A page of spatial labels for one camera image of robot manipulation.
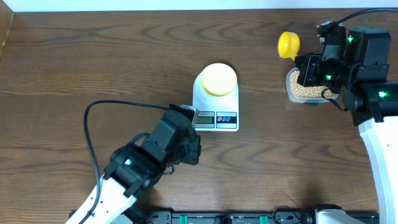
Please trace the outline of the soybeans in container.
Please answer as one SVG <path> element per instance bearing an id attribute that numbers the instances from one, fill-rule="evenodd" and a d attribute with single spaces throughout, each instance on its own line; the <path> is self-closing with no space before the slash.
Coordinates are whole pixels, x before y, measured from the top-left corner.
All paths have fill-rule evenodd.
<path id="1" fill-rule="evenodd" d="M 321 98 L 322 91 L 326 89 L 325 86 L 308 86 L 304 87 L 298 84 L 299 71 L 293 71 L 290 75 L 290 86 L 295 96 L 302 98 Z"/>

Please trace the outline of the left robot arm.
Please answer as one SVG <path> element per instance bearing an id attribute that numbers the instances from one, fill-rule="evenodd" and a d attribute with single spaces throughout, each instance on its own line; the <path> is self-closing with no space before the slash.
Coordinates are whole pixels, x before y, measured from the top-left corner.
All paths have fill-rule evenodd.
<path id="1" fill-rule="evenodd" d="M 140 146 L 129 142 L 111 155 L 110 163 L 68 223 L 112 223 L 151 189 L 168 167 L 198 164 L 200 136 L 194 125 L 198 110 L 172 105 Z"/>

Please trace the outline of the white digital kitchen scale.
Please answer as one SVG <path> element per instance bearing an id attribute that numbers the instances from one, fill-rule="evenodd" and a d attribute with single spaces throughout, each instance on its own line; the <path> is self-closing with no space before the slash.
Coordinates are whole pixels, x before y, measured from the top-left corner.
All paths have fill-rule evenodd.
<path id="1" fill-rule="evenodd" d="M 193 106 L 199 111 L 196 131 L 235 132 L 239 129 L 239 85 L 225 96 L 211 96 L 201 85 L 201 72 L 193 85 Z"/>

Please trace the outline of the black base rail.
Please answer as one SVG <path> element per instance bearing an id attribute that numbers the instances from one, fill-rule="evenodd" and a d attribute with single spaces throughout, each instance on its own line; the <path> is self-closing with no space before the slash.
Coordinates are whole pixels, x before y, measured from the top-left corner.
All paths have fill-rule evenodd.
<path id="1" fill-rule="evenodd" d="M 332 219 L 323 221 L 323 212 L 331 212 Z M 317 223 L 378 224 L 379 215 L 369 212 L 346 213 L 337 205 L 315 205 L 305 211 L 281 206 L 271 213 L 173 213 L 148 212 L 137 206 L 109 221 L 109 224 L 317 224 Z"/>

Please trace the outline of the yellow measuring scoop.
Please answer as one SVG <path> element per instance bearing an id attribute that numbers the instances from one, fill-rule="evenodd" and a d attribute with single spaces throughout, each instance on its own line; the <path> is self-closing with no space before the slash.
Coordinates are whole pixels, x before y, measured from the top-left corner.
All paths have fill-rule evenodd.
<path id="1" fill-rule="evenodd" d="M 293 61 L 300 49 L 300 38 L 294 32 L 283 32 L 278 40 L 277 51 L 280 58 L 290 58 Z"/>

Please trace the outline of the clear plastic container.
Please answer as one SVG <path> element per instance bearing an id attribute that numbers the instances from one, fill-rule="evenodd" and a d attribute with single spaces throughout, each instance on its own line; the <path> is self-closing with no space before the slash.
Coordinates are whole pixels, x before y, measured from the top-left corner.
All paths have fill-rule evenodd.
<path id="1" fill-rule="evenodd" d="M 286 88 L 288 98 L 293 103 L 327 103 L 322 98 L 322 91 L 325 86 L 302 86 L 298 84 L 300 71 L 298 68 L 291 69 L 286 76 Z"/>

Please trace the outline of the yellow bowl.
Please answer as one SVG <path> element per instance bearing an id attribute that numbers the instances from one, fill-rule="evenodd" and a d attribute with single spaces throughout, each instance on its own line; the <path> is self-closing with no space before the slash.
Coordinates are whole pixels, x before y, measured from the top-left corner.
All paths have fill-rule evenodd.
<path id="1" fill-rule="evenodd" d="M 224 63 L 208 65 L 201 73 L 200 85 L 211 96 L 226 96 L 235 90 L 237 84 L 236 72 Z"/>

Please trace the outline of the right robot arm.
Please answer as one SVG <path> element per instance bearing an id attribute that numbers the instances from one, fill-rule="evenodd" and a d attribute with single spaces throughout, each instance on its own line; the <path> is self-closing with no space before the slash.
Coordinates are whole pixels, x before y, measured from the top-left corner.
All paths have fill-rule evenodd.
<path id="1" fill-rule="evenodd" d="M 319 25 L 323 50 L 297 56 L 298 84 L 343 97 L 366 146 L 380 223 L 397 223 L 397 82 L 387 81 L 391 35 L 379 27 Z"/>

